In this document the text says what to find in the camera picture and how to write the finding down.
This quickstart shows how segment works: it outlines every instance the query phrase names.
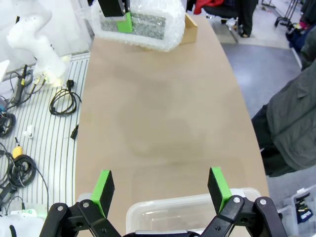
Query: cardboard box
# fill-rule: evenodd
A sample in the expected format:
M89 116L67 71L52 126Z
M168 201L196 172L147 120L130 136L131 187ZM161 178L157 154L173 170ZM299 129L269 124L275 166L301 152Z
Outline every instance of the cardboard box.
M198 25L186 13L186 27L184 30L183 38L180 44L193 43L197 40Z

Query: red clothing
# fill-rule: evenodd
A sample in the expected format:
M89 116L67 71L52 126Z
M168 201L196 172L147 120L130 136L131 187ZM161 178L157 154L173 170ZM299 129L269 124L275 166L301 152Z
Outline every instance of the red clothing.
M203 6L219 6L224 3L224 0L197 0L194 14L198 15L202 11Z

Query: white plug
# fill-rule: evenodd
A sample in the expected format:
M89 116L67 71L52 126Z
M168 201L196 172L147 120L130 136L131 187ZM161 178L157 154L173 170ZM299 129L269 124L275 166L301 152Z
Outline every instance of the white plug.
M30 124L26 127L26 131L22 132L22 135L27 138L32 139L34 137L34 131L35 131L35 127L32 124Z

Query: black pants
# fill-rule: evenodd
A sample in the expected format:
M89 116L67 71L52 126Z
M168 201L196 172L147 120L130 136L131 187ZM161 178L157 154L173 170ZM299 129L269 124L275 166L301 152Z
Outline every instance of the black pants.
M242 25L243 33L249 36L252 31L252 15L258 0L236 0L235 4L238 13L238 24Z
M266 175L277 177L294 172L295 170L284 161L282 155L271 139L267 120L267 105L264 105L251 121L257 136L259 147L260 149L264 149L261 152L261 156Z

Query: shoe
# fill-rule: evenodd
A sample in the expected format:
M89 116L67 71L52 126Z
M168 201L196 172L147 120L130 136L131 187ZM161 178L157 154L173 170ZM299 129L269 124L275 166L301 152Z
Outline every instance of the shoe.
M250 36L246 35L244 32L239 33L239 36L242 38L250 38Z

